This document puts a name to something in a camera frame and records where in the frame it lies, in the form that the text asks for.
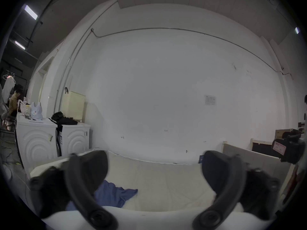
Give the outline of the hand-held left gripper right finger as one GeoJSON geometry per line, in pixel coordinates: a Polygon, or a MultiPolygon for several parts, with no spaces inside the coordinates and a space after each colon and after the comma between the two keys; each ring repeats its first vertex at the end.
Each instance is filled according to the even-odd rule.
{"type": "Polygon", "coordinates": [[[244,213],[268,221],[274,217],[280,182],[260,169],[249,168],[239,155],[206,151],[202,174],[216,193],[213,204],[193,220],[194,230],[216,230],[238,203],[244,213]]]}

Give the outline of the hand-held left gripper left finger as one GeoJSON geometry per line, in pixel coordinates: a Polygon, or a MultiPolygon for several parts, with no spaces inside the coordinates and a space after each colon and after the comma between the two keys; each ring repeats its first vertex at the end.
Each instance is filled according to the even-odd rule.
{"type": "Polygon", "coordinates": [[[35,213],[40,219],[45,219],[64,211],[71,201],[94,229],[116,230],[116,218],[94,199],[94,192],[107,172],[108,157],[105,151],[93,151],[82,156],[71,154],[59,168],[51,166],[30,179],[35,213]]]}

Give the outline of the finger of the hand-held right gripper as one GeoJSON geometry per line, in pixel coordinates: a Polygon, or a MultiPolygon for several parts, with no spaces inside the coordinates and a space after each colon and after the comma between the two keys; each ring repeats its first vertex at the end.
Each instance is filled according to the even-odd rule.
{"type": "Polygon", "coordinates": [[[284,132],[282,138],[275,139],[272,143],[272,152],[280,162],[297,164],[305,151],[305,142],[301,139],[301,132],[293,129],[284,132]]]}

